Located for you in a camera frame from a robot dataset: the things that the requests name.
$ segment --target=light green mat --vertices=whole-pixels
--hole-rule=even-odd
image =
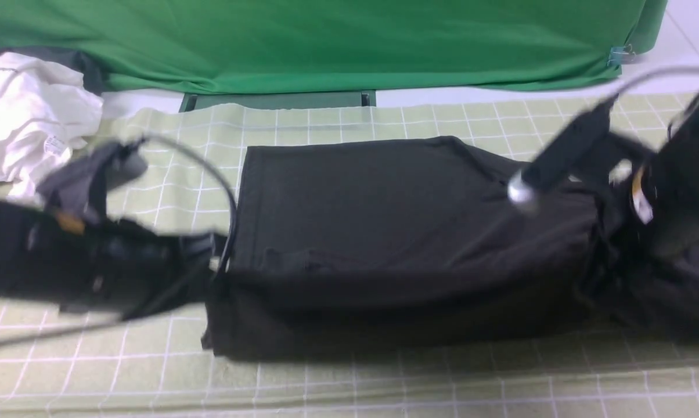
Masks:
[[[629,96],[618,129],[653,145],[690,95]],[[588,99],[403,109],[257,111],[216,106],[188,114],[140,111],[101,135],[161,132],[194,146],[234,184],[246,146],[456,135],[518,159],[533,155]],[[116,214],[158,230],[226,228],[227,205],[203,170],[162,147],[150,170],[110,196]],[[54,309],[0,302],[0,338],[74,321]],[[201,352],[204,309],[141,325],[0,350],[0,416],[289,418],[699,418],[699,347],[611,328],[538,341],[405,351],[371,363],[251,365]]]

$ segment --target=orange label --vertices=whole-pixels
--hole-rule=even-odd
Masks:
[[[55,212],[55,220],[58,222],[60,229],[76,235],[84,235],[84,229],[87,227],[81,219],[63,212]]]

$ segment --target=robotic arm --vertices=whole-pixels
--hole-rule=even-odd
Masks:
[[[166,236],[129,219],[107,217],[108,192],[146,171],[137,151],[147,140],[174,146],[204,164],[235,207],[222,175],[177,143],[166,138],[106,143],[45,178],[37,188],[44,211],[0,201],[0,298],[55,304],[61,312],[119,314],[117,321],[84,330],[204,302],[212,281],[225,270],[236,222],[231,222],[229,235],[209,231]],[[210,267],[214,257],[220,257],[216,271]],[[79,330],[44,333],[41,338]],[[34,338],[3,340],[0,347]]]
[[[541,196],[574,175],[603,199],[621,247],[671,259],[699,242],[699,95],[655,153],[610,131],[610,109],[619,94],[575,117],[510,180],[509,199],[526,214],[537,211]],[[612,185],[610,171],[625,160],[633,168],[629,178]]]
[[[654,77],[699,69],[670,69]],[[584,111],[509,182],[510,201],[525,214],[574,175],[594,190],[599,218],[591,260],[576,293],[621,322],[675,339],[699,339],[699,95],[658,152],[610,132],[618,95]],[[609,182],[621,161],[630,175]]]

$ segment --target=cable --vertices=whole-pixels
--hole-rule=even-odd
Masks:
[[[190,148],[187,148],[187,146],[181,145],[180,143],[177,143],[173,140],[169,140],[168,138],[164,138],[161,136],[150,136],[142,137],[140,138],[140,140],[135,141],[134,143],[129,145],[129,149],[131,151],[137,151],[138,148],[145,145],[145,143],[151,140],[170,146],[175,151],[185,154],[185,156],[188,156],[189,158],[193,159],[195,162],[203,166],[205,171],[209,172],[209,174],[216,178],[216,181],[223,188],[228,197],[228,204],[230,206],[230,225],[228,225],[228,235],[226,237],[226,242],[223,246],[223,252],[220,255],[218,268],[212,274],[210,280],[212,282],[215,280],[215,278],[219,276],[221,272],[225,272],[225,270],[228,267],[228,260],[230,259],[230,254],[233,251],[233,238],[236,236],[235,195],[233,195],[233,191],[231,190],[228,181],[223,177],[222,174],[220,174],[216,167],[212,166],[212,164],[206,161],[206,159],[198,156],[198,154],[194,153],[194,151],[192,151]],[[97,325],[76,326],[73,328],[66,328],[65,330],[46,331],[45,333],[36,336],[27,335],[13,338],[5,338],[0,340],[0,348],[9,347],[15,344],[24,344],[28,342],[37,342],[51,338],[70,336],[73,334],[83,333],[84,331],[106,330],[108,328],[112,328],[113,326],[123,325],[124,323],[130,322],[132,320],[140,320],[150,315],[154,315],[159,311],[159,309],[161,309],[161,307],[164,307],[166,305],[167,301],[169,301],[169,299],[172,296],[174,296],[187,283],[189,283],[192,280],[192,277],[197,275],[200,271],[201,268],[199,267],[199,265],[198,267],[192,268],[189,272],[182,275],[182,277],[179,280],[172,283],[171,286],[161,291],[161,293],[156,294],[156,296],[154,296],[150,301],[146,302],[141,307],[132,310],[132,312],[121,315],[121,317],[118,320],[113,320],[105,323],[98,323]]]
[[[627,92],[628,90],[631,90],[632,88],[637,87],[637,85],[643,84],[644,82],[647,82],[651,79],[655,79],[658,77],[666,77],[666,76],[671,76],[671,75],[699,75],[699,66],[673,66],[673,67],[665,67],[663,69],[658,69],[654,71],[650,71],[646,74],[642,74],[638,77],[634,77],[625,84],[621,85],[621,87],[618,87],[615,92],[610,95],[606,100],[603,100],[602,103],[615,103],[615,101],[618,100],[618,97],[623,95],[623,93]]]
[[[193,150],[187,148],[187,146],[183,146],[180,143],[175,142],[174,140],[170,140],[169,138],[165,138],[158,135],[142,137],[140,140],[136,141],[132,146],[134,147],[134,149],[137,149],[138,146],[142,146],[150,140],[153,140],[154,142],[163,143],[167,146],[171,146],[172,148],[174,148],[174,150],[177,150],[180,153],[185,154],[189,158],[199,163],[207,172],[209,172],[209,174],[212,175],[212,177],[216,179],[220,187],[223,188],[227,195],[228,205],[230,206],[230,223],[228,225],[228,236],[226,237],[225,245],[223,246],[223,252],[218,262],[218,268],[212,276],[212,278],[215,278],[217,277],[218,273],[225,272],[228,259],[230,259],[230,254],[233,251],[233,238],[235,238],[236,236],[236,196],[233,195],[233,191],[231,190],[230,184],[225,179],[225,177],[223,177],[223,175],[220,174],[218,169],[212,166],[212,164],[206,161],[203,157],[198,156],[198,154],[194,153]]]

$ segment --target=sticker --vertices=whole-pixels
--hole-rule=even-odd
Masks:
[[[654,219],[654,209],[649,203],[649,200],[646,199],[644,191],[641,189],[642,177],[644,177],[644,167],[641,167],[639,172],[636,173],[636,176],[633,177],[631,194],[633,195],[633,209],[636,211],[636,216],[646,225]]]
[[[45,139],[44,150],[46,153],[52,154],[53,156],[62,156],[67,148],[68,146],[66,146],[66,143],[55,138],[55,136],[49,136],[48,139]]]

